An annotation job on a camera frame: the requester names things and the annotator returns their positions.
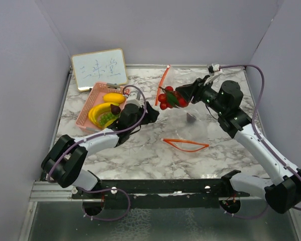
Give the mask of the fake red strawberries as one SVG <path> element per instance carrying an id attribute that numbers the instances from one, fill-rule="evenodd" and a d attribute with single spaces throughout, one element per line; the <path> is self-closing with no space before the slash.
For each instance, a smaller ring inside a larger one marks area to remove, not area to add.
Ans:
<path id="1" fill-rule="evenodd" d="M 158 95 L 157 101 L 160 104 L 160 109 L 165 110 L 168 108 L 185 108 L 189 103 L 176 91 L 172 86 L 167 86 L 165 88 L 160 87 L 162 91 Z"/>

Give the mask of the zip bag with yellow fruit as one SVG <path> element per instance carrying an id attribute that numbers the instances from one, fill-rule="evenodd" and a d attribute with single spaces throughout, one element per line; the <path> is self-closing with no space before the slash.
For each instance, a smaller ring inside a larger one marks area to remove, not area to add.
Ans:
<path id="1" fill-rule="evenodd" d="M 158 85 L 155 106 L 159 106 L 158 96 L 163 93 L 162 88 L 171 86 L 173 89 L 185 84 L 193 83 L 197 78 L 204 78 L 209 75 L 207 68 L 200 69 L 179 69 L 168 65 Z"/>

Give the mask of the fake dark eggplant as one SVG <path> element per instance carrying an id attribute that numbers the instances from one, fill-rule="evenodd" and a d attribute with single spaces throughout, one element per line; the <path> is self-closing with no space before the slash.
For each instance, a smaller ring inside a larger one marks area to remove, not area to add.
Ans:
<path id="1" fill-rule="evenodd" d="M 118 115 L 121 113 L 121 108 L 118 105 L 111 104 L 110 105 L 110 111 L 113 115 Z"/>

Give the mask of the zip bag with red fruit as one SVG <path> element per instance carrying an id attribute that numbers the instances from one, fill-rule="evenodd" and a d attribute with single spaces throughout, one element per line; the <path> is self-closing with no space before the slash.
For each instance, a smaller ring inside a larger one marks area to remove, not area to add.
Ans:
<path id="1" fill-rule="evenodd" d="M 160 139 L 183 152 L 197 152 L 210 146 L 207 115 L 196 105 L 165 111 Z"/>

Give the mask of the fake yellow mango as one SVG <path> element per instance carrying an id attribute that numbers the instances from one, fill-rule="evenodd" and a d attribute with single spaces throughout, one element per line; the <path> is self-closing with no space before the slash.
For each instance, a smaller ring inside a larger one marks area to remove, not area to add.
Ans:
<path id="1" fill-rule="evenodd" d="M 117 104 L 122 104 L 125 102 L 126 98 L 120 93 L 108 93 L 103 96 L 104 102 L 114 102 Z"/>

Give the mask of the fake green grapes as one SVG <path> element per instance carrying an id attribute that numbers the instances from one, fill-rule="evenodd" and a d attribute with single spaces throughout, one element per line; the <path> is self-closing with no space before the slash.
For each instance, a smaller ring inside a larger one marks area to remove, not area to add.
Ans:
<path id="1" fill-rule="evenodd" d="M 101 126 L 104 126 L 106 123 L 108 123 L 109 121 L 114 120 L 116 118 L 117 118 L 117 116 L 113 115 L 111 112 L 104 113 L 99 118 L 99 124 Z"/>

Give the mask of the fake banana bunch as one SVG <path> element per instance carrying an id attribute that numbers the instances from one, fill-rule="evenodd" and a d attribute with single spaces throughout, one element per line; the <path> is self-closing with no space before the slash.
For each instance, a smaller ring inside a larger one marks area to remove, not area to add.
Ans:
<path id="1" fill-rule="evenodd" d="M 109 126 L 111 123 L 113 123 L 115 121 L 114 120 L 110 120 L 108 123 L 106 123 L 104 126 L 101 126 L 99 124 L 99 118 L 102 114 L 104 113 L 107 113 L 107 112 L 111 112 L 110 111 L 110 105 L 111 104 L 115 104 L 115 105 L 118 105 L 117 103 L 114 103 L 114 102 L 105 102 L 105 103 L 102 103 L 102 104 L 98 104 L 96 106 L 94 106 L 88 113 L 88 118 L 89 120 L 95 125 L 97 126 L 98 128 L 100 129 L 104 129 L 106 128 L 107 126 Z"/>

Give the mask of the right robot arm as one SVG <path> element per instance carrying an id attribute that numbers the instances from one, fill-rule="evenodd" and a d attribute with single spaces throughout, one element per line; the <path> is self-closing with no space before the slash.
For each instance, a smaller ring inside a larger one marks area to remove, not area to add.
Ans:
<path id="1" fill-rule="evenodd" d="M 220 184 L 225 196 L 244 192 L 264 199 L 280 214 L 301 202 L 301 169 L 282 155 L 240 108 L 243 92 L 237 82 L 226 80 L 215 91 L 211 83 L 198 78 L 192 84 L 177 87 L 176 92 L 189 103 L 201 101 L 215 111 L 221 129 L 240 143 L 269 175 L 269 179 L 263 179 L 232 171 L 222 177 Z"/>

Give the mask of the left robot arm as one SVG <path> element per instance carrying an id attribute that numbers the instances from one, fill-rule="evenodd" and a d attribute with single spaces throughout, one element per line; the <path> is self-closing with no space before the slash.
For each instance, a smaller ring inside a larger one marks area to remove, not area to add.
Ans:
<path id="1" fill-rule="evenodd" d="M 62 188 L 75 186 L 83 189 L 90 198 L 100 194 L 100 179 L 90 171 L 83 170 L 88 156 L 105 149 L 115 148 L 126 142 L 133 130 L 157 121 L 159 112 L 146 102 L 146 106 L 126 104 L 117 118 L 104 130 L 82 138 L 63 135 L 54 144 L 41 163 L 41 168 Z"/>

